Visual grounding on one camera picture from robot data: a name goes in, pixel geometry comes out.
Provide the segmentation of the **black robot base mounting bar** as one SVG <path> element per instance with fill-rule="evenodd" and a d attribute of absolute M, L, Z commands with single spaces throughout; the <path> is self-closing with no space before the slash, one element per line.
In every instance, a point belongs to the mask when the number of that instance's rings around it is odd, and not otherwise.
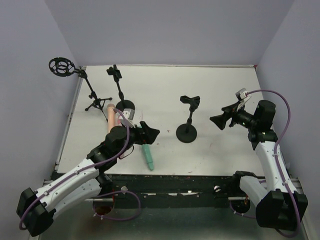
<path fill-rule="evenodd" d="M 92 199 L 98 207 L 117 209 L 227 208 L 229 200 L 241 201 L 245 193 L 240 178 L 254 177 L 247 171 L 232 176 L 106 174 L 89 180 L 55 207 L 61 213 Z"/>

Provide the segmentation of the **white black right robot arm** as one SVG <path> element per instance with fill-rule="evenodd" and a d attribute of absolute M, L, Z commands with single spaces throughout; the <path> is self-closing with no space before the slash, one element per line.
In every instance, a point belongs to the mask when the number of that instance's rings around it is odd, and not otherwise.
<path fill-rule="evenodd" d="M 245 111 L 238 101 L 223 107 L 222 114 L 210 117 L 223 130 L 227 121 L 230 127 L 241 125 L 248 130 L 248 140 L 259 158 L 266 187 L 263 187 L 252 172 L 237 171 L 234 187 L 244 192 L 255 206 L 255 217 L 263 228 L 295 231 L 301 222 L 308 199 L 299 194 L 292 184 L 282 160 L 277 134 L 272 130 L 276 106 L 268 100 L 258 102 L 254 114 Z"/>

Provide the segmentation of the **mint green toy microphone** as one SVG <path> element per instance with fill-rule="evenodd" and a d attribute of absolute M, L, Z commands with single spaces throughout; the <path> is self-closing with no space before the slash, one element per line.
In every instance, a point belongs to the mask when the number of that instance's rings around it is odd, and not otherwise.
<path fill-rule="evenodd" d="M 154 167 L 153 157 L 152 157 L 149 145 L 143 144 L 141 146 L 141 149 L 142 149 L 142 154 L 144 156 L 144 159 L 145 159 L 145 162 L 146 162 L 148 169 L 150 171 L 153 171 L 155 167 Z"/>

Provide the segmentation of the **black round-base clip mic stand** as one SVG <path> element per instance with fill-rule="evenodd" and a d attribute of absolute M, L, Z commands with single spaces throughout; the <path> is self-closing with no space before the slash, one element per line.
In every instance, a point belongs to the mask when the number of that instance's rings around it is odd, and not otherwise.
<path fill-rule="evenodd" d="M 182 143 L 192 143 L 197 138 L 197 130 L 192 125 L 192 116 L 194 111 L 199 107 L 200 105 L 200 96 L 195 97 L 188 97 L 186 95 L 183 95 L 180 97 L 180 101 L 183 104 L 189 104 L 189 117 L 186 121 L 186 123 L 181 124 L 176 129 L 176 137 L 178 140 Z"/>

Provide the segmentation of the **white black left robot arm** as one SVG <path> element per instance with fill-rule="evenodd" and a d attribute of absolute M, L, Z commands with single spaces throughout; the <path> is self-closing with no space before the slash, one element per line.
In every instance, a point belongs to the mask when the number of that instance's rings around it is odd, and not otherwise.
<path fill-rule="evenodd" d="M 126 121 L 113 127 L 105 140 L 72 170 L 37 190 L 29 187 L 21 193 L 16 209 L 19 229 L 38 236 L 53 224 L 59 213 L 72 205 L 89 198 L 115 195 L 105 171 L 133 145 L 151 145 L 159 134 L 158 129 L 144 121 L 140 126 L 129 126 Z"/>

